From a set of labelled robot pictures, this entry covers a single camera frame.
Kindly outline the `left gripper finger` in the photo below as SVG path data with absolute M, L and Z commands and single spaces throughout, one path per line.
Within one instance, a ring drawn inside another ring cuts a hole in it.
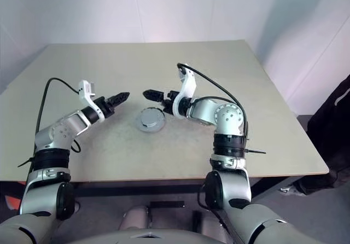
M 108 98 L 108 103 L 110 105 L 120 105 L 128 99 L 129 95 L 129 92 L 121 92 Z
M 114 111 L 116 107 L 127 101 L 128 97 L 111 97 L 110 98 L 110 110 Z

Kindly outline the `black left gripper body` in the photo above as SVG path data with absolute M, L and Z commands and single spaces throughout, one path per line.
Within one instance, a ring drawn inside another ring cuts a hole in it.
M 101 96 L 95 99 L 94 103 L 102 111 L 105 118 L 109 118 L 114 114 L 114 104 L 111 97 L 105 98 L 104 96 Z

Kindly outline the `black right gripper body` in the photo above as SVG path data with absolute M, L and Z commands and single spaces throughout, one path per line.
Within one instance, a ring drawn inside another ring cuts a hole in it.
M 177 91 L 170 91 L 167 94 L 167 99 L 164 99 L 162 102 L 163 112 L 167 114 L 173 114 L 173 103 L 178 94 L 179 92 Z

